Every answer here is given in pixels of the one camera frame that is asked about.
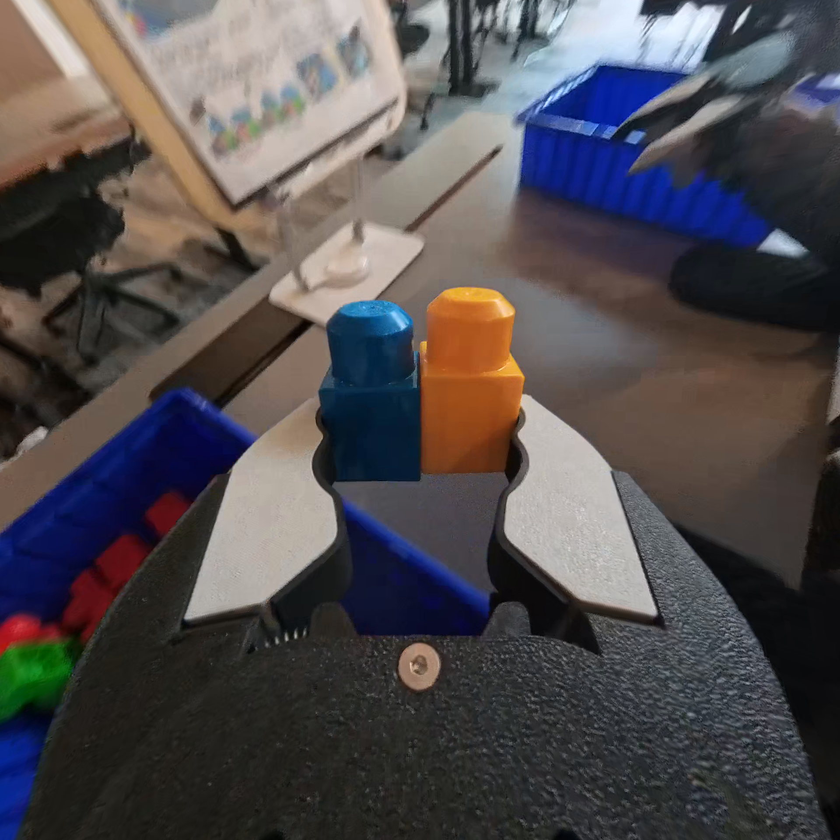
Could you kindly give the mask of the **printed instruction sheet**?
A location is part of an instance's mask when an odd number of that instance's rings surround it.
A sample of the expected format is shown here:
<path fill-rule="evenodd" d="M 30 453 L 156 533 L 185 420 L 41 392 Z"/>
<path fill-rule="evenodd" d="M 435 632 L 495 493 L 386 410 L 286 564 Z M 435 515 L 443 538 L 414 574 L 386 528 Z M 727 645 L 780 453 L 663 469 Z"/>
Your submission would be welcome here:
<path fill-rule="evenodd" d="M 105 1 L 93 6 L 231 205 L 372 127 L 403 120 L 386 2 Z"/>

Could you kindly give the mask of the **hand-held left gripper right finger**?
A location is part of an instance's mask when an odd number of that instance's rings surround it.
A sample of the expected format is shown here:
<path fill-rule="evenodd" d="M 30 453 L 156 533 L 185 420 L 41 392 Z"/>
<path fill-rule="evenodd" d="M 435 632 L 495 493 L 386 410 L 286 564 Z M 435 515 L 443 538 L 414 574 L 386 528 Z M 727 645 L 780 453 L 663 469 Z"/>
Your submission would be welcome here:
<path fill-rule="evenodd" d="M 490 544 L 490 575 L 499 592 L 512 592 L 519 576 L 583 613 L 657 622 L 612 468 L 530 395 L 521 398 L 507 477 Z"/>

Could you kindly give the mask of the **blue plastic bin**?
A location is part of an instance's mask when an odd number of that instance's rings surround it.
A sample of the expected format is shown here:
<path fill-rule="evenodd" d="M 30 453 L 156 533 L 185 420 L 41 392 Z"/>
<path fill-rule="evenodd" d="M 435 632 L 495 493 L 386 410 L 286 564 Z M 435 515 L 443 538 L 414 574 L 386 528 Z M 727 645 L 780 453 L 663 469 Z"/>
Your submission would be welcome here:
<path fill-rule="evenodd" d="M 169 392 L 2 532 L 1 617 L 60 618 L 78 575 L 122 537 L 155 546 L 151 510 L 167 492 L 194 502 L 255 436 L 189 389 Z M 366 635 L 476 636 L 490 597 L 344 502 L 353 581 L 342 604 Z"/>
<path fill-rule="evenodd" d="M 677 187 L 663 167 L 630 175 L 644 133 L 613 139 L 632 112 L 687 76 L 600 65 L 564 80 L 517 116 L 524 126 L 521 186 L 672 234 L 735 247 L 761 245 L 774 226 L 742 194 L 699 175 Z"/>

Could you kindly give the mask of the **black office chair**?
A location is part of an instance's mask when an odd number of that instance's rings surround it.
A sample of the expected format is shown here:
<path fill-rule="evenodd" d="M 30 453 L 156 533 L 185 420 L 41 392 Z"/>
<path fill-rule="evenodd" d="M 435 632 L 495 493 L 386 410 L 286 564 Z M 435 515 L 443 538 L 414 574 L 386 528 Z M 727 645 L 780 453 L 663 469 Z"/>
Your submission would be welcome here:
<path fill-rule="evenodd" d="M 166 274 L 184 280 L 171 262 L 120 270 L 97 267 L 125 232 L 123 210 L 110 204 L 100 185 L 134 168 L 151 155 L 131 133 L 106 149 L 77 152 L 57 171 L 38 171 L 2 191 L 2 288 L 41 299 L 44 286 L 55 278 L 74 275 L 75 290 L 41 319 L 53 336 L 64 332 L 61 319 L 77 313 L 75 349 L 86 364 L 95 364 L 102 331 L 109 322 L 122 336 L 144 342 L 146 332 L 116 317 L 120 305 L 147 312 L 161 321 L 153 334 L 183 325 L 165 304 L 129 289 L 130 282 Z"/>

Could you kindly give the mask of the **instruction sheet on stand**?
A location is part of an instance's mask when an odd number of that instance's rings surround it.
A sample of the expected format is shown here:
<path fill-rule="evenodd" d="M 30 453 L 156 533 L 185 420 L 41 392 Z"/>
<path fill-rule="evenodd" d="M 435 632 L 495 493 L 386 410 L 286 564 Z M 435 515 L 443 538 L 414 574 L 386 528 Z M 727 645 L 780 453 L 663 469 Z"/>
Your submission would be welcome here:
<path fill-rule="evenodd" d="M 256 215 L 251 207 L 266 202 L 272 188 L 289 177 L 271 183 L 241 205 L 225 200 L 93 3 L 49 2 L 49 6 L 142 140 L 169 168 L 185 200 L 213 227 L 232 233 L 245 230 Z"/>

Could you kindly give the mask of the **pile of assorted toy blocks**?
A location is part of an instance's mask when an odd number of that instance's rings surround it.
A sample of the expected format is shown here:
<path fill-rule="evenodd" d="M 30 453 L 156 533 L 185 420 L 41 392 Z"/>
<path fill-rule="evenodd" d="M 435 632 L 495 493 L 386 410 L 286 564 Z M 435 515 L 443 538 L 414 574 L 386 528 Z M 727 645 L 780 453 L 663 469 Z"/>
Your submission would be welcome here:
<path fill-rule="evenodd" d="M 195 498 L 53 490 L 2 532 L 2 724 L 56 708 L 75 650 Z"/>

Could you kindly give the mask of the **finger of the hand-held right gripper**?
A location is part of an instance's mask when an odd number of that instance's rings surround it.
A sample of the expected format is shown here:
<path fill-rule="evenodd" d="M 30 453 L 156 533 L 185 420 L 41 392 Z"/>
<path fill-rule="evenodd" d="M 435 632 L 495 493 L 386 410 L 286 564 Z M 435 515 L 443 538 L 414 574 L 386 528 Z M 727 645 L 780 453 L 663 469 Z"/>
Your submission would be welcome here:
<path fill-rule="evenodd" d="M 781 101 L 802 70 L 802 41 L 800 30 L 779 29 L 728 56 L 713 60 L 654 98 L 667 91 L 675 91 L 678 98 L 697 92 L 713 98 L 730 93 L 777 91 L 778 101 Z M 631 132 L 630 115 L 615 130 L 615 138 L 628 139 L 634 133 L 640 132 Z"/>
<path fill-rule="evenodd" d="M 631 114 L 631 132 L 644 136 L 631 175 L 657 167 L 673 175 L 740 175 L 750 130 L 777 103 L 777 91 L 713 98 L 667 91 Z"/>

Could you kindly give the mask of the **orange building block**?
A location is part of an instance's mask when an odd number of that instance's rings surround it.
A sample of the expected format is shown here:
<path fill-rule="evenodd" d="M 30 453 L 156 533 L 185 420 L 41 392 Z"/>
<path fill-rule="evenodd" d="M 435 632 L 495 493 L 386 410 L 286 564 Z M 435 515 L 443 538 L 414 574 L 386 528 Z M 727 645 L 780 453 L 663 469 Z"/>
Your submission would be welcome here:
<path fill-rule="evenodd" d="M 524 374 L 511 353 L 516 310 L 483 287 L 442 291 L 427 307 L 421 365 L 426 475 L 503 472 Z"/>

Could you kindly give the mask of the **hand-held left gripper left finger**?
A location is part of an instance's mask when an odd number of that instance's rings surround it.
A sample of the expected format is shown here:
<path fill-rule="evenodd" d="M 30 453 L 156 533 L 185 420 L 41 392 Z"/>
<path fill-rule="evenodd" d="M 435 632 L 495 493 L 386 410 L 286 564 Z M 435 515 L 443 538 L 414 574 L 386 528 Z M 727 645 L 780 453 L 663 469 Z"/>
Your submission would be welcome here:
<path fill-rule="evenodd" d="M 229 471 L 184 622 L 262 615 L 308 627 L 353 574 L 329 441 L 310 398 L 259 437 Z"/>

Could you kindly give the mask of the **blue building block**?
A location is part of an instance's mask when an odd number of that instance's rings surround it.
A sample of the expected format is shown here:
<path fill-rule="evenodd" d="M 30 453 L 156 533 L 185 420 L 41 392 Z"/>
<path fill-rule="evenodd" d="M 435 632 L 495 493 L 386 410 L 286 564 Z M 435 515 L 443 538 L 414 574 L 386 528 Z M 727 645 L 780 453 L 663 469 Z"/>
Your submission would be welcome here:
<path fill-rule="evenodd" d="M 318 390 L 338 481 L 419 481 L 421 390 L 414 326 L 395 303 L 342 305 L 326 325 Z"/>

